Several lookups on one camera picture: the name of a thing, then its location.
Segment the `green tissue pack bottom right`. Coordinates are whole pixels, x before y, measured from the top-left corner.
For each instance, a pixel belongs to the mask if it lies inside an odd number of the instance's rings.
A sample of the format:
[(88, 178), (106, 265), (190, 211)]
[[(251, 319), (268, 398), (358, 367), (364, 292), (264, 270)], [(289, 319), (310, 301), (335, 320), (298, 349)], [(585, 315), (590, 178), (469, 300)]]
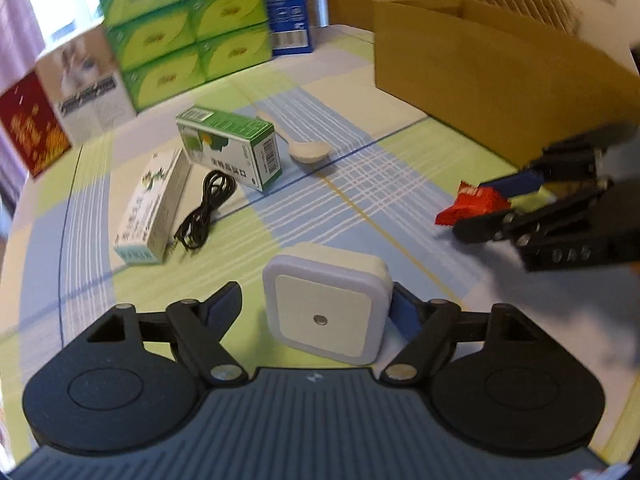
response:
[(207, 81), (245, 70), (272, 58), (271, 30), (267, 23), (201, 41), (198, 55)]

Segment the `green tissue pack middle right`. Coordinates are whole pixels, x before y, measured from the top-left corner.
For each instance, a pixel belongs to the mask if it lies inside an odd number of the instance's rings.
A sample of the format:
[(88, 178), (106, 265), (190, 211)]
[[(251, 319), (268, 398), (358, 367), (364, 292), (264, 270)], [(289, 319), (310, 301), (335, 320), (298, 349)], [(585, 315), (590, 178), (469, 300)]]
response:
[(268, 21), (265, 0), (189, 0), (188, 3), (190, 24), (198, 41)]

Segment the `red snack packet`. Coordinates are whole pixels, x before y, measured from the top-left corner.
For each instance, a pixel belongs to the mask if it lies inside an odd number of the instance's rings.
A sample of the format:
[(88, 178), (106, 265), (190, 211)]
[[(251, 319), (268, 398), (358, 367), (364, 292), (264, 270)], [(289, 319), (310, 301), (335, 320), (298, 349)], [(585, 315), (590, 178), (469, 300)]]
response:
[(454, 203), (436, 214), (436, 226), (454, 226), (458, 221), (494, 214), (511, 208), (510, 202), (490, 186), (461, 181)]

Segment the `brown cardboard box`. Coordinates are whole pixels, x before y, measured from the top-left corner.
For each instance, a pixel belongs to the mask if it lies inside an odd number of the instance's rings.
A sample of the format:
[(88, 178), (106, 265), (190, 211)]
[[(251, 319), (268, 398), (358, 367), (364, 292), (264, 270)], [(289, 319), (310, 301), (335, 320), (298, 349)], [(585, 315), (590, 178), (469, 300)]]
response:
[(603, 51), (476, 0), (375, 0), (376, 86), (522, 166), (639, 121), (639, 78)]

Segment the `checkered tablecloth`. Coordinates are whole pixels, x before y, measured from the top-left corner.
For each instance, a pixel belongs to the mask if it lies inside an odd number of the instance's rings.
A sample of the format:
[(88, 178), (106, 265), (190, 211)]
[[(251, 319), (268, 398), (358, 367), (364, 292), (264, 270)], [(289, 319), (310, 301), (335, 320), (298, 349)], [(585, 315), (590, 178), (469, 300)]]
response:
[[(285, 159), (268, 193), (239, 188), (205, 246), (172, 244), (159, 266), (124, 266), (115, 232), (151, 156), (180, 146), (177, 115), (193, 104), (268, 112), (294, 138), (323, 140), (318, 168)], [(461, 182), (511, 171), (495, 154), (378, 90), (373, 39), (326, 28), (316, 50), (217, 80), (74, 148), (28, 181), (17, 205), (1, 279), (1, 383), (6, 442), (16, 460), (34, 447), (22, 392), (47, 360), (105, 310), (141, 311), (203, 299), (224, 283), (243, 289), (243, 311), (224, 344), (246, 367), (321, 366), (278, 344), (264, 312), (262, 269), (281, 249), (311, 242), (382, 258), (424, 299), (468, 310), (520, 307), (599, 378), (606, 408), (593, 437), (609, 462), (639, 440), (639, 277), (627, 268), (529, 273), (507, 244), (458, 247), (434, 219)]]

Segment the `green medicine box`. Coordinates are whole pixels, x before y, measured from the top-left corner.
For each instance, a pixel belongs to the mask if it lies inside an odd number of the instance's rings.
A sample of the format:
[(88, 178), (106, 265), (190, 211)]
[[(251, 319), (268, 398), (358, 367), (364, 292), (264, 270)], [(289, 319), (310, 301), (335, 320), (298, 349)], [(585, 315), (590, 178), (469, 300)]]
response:
[(176, 117), (191, 162), (219, 170), (239, 184), (264, 192), (282, 174), (271, 122), (192, 106)]

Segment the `pink curtain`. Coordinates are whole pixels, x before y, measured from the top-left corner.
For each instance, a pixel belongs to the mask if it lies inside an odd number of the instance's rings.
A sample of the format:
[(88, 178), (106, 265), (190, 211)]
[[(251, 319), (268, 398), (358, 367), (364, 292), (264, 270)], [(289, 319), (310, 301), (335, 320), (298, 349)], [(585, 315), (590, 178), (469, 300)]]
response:
[[(22, 79), (35, 64), (44, 41), (30, 0), (1, 0), (1, 92)], [(1, 127), (1, 198), (10, 207), (17, 202), (26, 169)]]

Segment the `red greeting envelope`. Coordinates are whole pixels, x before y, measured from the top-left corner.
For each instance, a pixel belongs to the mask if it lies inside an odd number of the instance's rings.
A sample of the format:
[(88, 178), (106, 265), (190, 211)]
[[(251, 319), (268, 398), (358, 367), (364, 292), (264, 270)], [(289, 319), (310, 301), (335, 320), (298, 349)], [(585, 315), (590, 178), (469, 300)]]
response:
[(1, 123), (34, 178), (72, 147), (33, 70), (2, 94)]

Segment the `green tissue pack bottom left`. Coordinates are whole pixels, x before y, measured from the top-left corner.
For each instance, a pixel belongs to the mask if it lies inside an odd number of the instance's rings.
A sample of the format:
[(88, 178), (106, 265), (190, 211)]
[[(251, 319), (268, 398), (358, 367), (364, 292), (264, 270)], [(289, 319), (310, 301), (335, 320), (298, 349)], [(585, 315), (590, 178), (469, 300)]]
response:
[(137, 112), (206, 83), (196, 44), (122, 73)]

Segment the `blue milk carton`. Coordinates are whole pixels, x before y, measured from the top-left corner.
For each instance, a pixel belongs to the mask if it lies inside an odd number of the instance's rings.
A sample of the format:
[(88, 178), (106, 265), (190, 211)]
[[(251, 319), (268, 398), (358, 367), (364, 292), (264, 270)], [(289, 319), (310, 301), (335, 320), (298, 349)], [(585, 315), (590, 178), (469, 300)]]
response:
[(306, 0), (266, 0), (274, 55), (314, 50)]

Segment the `green tissue pack middle left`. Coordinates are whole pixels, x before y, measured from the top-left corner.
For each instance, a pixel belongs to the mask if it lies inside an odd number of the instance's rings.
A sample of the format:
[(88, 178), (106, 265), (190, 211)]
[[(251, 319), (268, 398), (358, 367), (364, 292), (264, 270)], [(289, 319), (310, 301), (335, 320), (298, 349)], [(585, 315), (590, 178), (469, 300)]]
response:
[(107, 27), (121, 70), (133, 70), (195, 42), (186, 4), (176, 4), (140, 16), (119, 26)]

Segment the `white product box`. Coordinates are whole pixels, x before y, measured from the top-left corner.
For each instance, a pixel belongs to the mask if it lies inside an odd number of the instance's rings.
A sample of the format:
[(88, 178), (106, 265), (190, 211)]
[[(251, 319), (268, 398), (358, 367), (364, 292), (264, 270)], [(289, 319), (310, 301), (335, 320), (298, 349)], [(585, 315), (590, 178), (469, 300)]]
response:
[(102, 24), (74, 32), (43, 50), (36, 74), (73, 145), (137, 116)]

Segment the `white parrot ointment box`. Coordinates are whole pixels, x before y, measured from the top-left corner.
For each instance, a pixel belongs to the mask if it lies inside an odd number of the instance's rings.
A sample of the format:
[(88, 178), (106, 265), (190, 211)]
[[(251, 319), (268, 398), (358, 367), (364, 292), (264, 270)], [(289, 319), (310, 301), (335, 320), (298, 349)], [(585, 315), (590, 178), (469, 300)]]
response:
[(154, 153), (145, 166), (114, 238), (127, 266), (163, 262), (190, 170), (182, 148)]

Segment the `white square night light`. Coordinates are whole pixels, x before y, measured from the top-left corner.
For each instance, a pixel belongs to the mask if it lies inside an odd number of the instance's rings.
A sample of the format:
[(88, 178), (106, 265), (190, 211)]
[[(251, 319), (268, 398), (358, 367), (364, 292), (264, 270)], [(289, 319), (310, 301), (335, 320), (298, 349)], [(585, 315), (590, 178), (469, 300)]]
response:
[(282, 344), (350, 365), (378, 357), (394, 290), (380, 257), (298, 243), (269, 260), (262, 284)]

